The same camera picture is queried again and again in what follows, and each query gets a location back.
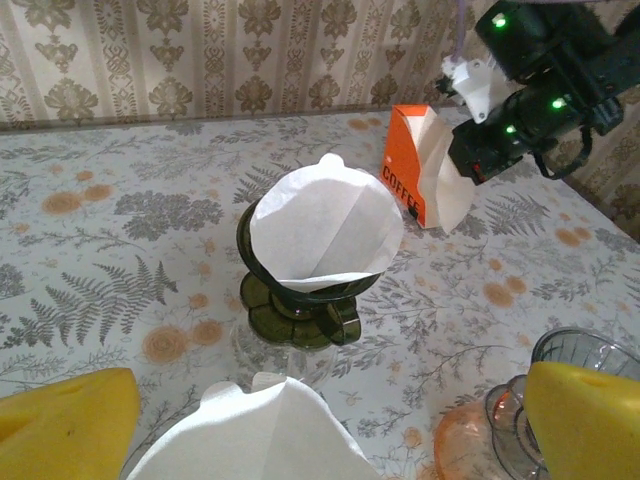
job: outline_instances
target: orange coffee filter box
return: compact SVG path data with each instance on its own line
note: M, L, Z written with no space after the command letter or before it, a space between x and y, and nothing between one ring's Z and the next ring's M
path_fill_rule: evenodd
M396 105L391 112L380 179L423 228L449 233L465 217L474 184L449 158L453 133L428 105Z

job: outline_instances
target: white plastic part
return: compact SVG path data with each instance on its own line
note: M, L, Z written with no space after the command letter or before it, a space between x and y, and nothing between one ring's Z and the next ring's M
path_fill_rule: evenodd
M464 98L476 123L484 122L489 112L511 94L504 75L482 60L442 62L443 73L451 78L451 87Z

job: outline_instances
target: floral tablecloth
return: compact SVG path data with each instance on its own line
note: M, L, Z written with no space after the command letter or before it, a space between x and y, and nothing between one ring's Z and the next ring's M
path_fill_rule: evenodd
M388 122L345 113L1 136L0 396L131 367L143 408L130 471L206 387L247 375L229 342L246 321L242 212L328 151L377 174ZM361 340L321 389L385 478L433 478L443 412L525 372L548 329L638 345L638 245L531 163L480 186L450 235L405 224L392 267L359 298Z

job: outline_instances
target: wall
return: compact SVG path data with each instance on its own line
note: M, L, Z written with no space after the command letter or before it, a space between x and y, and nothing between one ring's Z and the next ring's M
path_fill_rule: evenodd
M471 32L493 2L468 1ZM615 25L638 2L595 6ZM453 0L0 0L0 130L438 103ZM640 237L640 89L574 186ZM568 138L562 163L578 148Z

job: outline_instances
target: green glass dripper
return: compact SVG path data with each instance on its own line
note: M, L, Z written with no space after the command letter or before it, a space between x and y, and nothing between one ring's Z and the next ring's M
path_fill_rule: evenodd
M309 293L282 286L260 264L251 248L249 223L256 204L244 212L236 232L240 256L250 270L242 280L240 297L255 334L271 344L305 350L357 341L362 329L355 297L380 275Z

